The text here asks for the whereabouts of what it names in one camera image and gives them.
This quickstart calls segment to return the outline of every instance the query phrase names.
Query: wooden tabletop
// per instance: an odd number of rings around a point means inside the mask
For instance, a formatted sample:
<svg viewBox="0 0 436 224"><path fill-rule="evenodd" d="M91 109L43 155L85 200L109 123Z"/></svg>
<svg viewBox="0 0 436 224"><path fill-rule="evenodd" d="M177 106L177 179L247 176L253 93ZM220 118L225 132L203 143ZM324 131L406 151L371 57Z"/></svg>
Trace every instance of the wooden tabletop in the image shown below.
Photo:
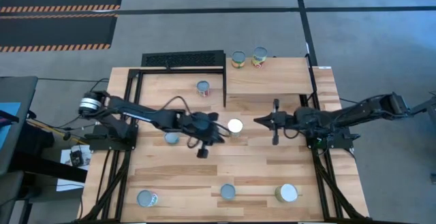
<svg viewBox="0 0 436 224"><path fill-rule="evenodd" d="M127 67L112 69L108 85L111 95L123 96L128 70ZM339 109L341 104L332 70L315 67L314 72L322 109ZM199 80L207 80L211 85L209 97L196 94L195 84ZM173 96L181 95L192 111L218 112L222 125L227 125L231 118L239 118L244 129L239 138L210 147L207 159L198 159L197 150L186 147L186 137L176 146L169 146L163 132L139 122L140 133L131 154L122 222L322 220L313 160L305 139L298 136L288 140L280 134L279 145L273 146L272 133L253 122L253 118L269 114L272 101L230 102L224 108L222 76L218 74L147 74L143 82L140 104L144 106L160 108ZM282 109L292 113L298 106L299 103L295 103ZM177 101L169 108L182 107ZM344 150L330 151L338 186L357 211L368 215L354 159ZM104 151L92 156L83 193L84 213L95 204L105 156ZM102 191L106 188L108 168ZM225 183L236 187L236 198L232 201L220 197L219 190ZM296 202L284 204L275 199L275 188L285 183L298 189ZM137 205L136 196L144 189L158 194L156 206ZM116 189L110 217L114 216L117 193ZM328 199L330 214L334 215L329 191Z"/></svg>

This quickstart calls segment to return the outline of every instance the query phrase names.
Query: gray floor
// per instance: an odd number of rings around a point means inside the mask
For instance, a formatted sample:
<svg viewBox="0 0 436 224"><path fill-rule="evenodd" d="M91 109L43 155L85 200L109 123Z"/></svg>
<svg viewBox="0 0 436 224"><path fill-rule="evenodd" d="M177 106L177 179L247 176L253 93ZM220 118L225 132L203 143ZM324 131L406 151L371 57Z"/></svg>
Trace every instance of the gray floor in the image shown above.
<svg viewBox="0 0 436 224"><path fill-rule="evenodd" d="M436 0L305 0L308 7L436 5ZM122 9L297 6L296 0L123 0ZM436 12L310 13L320 65L331 65L339 94L361 100L396 91L412 106L436 90ZM301 57L305 38L297 13L120 16L112 47L101 51L1 53L0 75L45 78L108 77L112 67L139 66L145 52L224 49ZM59 125L75 117L92 84L40 81L32 105ZM353 128L356 158L374 219L434 223L436 131L425 114ZM36 204L30 223L71 221L78 199Z"/></svg>

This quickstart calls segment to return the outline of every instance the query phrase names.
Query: white cap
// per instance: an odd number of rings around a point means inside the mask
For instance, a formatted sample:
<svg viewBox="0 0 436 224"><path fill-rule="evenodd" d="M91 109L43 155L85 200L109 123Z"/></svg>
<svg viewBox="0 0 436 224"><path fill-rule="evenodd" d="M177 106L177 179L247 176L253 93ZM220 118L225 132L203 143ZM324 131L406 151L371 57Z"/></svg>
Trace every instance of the white cap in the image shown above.
<svg viewBox="0 0 436 224"><path fill-rule="evenodd" d="M230 119L227 126L232 133L239 133L243 130L243 123L236 118Z"/></svg>
<svg viewBox="0 0 436 224"><path fill-rule="evenodd" d="M297 200L297 189L291 184L284 184L280 189L281 197L287 202L293 202Z"/></svg>

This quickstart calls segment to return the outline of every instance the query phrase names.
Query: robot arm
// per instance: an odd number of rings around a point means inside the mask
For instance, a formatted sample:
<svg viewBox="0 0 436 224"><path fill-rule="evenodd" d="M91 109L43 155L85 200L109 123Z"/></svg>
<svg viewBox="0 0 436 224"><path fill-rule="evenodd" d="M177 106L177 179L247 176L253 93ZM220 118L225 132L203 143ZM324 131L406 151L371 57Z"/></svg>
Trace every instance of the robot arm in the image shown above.
<svg viewBox="0 0 436 224"><path fill-rule="evenodd" d="M341 128L358 125L379 118L396 120L425 112L427 107L436 104L432 98L415 108L408 108L403 98L396 93L377 95L367 98L354 106L334 112L319 111L301 107L294 115L279 112L279 100L274 101L274 110L268 116L255 118L254 121L274 131L272 143L278 144L278 129L294 129L307 138L328 138Z"/></svg>
<svg viewBox="0 0 436 224"><path fill-rule="evenodd" d="M224 143L215 123L218 113L205 114L195 112L187 114L185 110L154 110L145 106L124 101L120 97L110 96L106 92L85 93L80 102L79 115L85 119L95 119L117 138L128 136L129 125L124 120L116 119L113 114L136 118L152 124L165 132L181 132L202 142L197 157L207 158L206 146Z"/></svg>

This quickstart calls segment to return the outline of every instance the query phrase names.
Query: raised wooden shelf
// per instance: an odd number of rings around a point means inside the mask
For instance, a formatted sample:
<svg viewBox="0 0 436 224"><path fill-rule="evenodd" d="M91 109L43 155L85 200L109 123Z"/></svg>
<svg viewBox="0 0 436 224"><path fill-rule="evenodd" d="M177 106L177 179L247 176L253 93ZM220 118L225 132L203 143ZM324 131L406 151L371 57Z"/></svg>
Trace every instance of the raised wooden shelf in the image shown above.
<svg viewBox="0 0 436 224"><path fill-rule="evenodd" d="M228 96L309 95L313 92L304 57L267 58L259 69L252 66L250 58L240 69L234 68L231 61L231 58L226 59Z"/></svg>

